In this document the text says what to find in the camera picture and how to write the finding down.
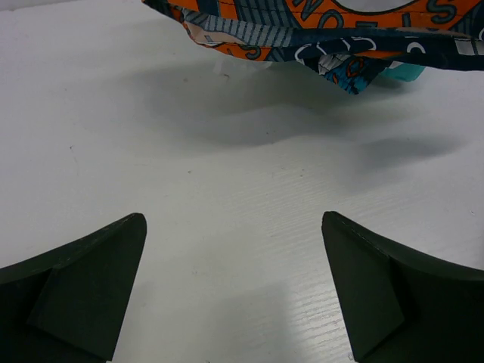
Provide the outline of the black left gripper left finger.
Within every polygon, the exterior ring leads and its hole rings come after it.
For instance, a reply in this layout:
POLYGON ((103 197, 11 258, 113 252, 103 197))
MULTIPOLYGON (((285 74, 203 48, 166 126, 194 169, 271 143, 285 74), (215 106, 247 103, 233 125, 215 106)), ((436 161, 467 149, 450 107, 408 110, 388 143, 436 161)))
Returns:
POLYGON ((1 360, 112 361, 146 237, 132 213, 2 268, 1 360))

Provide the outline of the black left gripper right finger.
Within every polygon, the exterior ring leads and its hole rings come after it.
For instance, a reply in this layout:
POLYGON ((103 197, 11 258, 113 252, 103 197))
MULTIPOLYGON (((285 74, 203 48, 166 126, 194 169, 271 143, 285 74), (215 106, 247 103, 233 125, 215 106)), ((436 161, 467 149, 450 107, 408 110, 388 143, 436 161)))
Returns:
POLYGON ((356 362, 481 362, 483 272, 325 212, 321 231, 356 362))

